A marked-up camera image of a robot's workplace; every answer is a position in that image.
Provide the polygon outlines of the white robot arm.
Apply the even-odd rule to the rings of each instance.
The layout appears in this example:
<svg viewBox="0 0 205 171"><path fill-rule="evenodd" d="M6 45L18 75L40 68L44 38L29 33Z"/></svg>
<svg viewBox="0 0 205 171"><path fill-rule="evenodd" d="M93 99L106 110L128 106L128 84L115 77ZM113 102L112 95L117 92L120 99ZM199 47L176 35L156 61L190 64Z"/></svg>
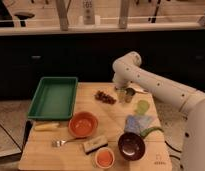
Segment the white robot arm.
<svg viewBox="0 0 205 171"><path fill-rule="evenodd" d="M186 114L180 164L183 171L205 171L205 93L148 72L140 67L141 63L141 56L135 51L117 58L112 64L115 87L121 89L136 83Z"/></svg>

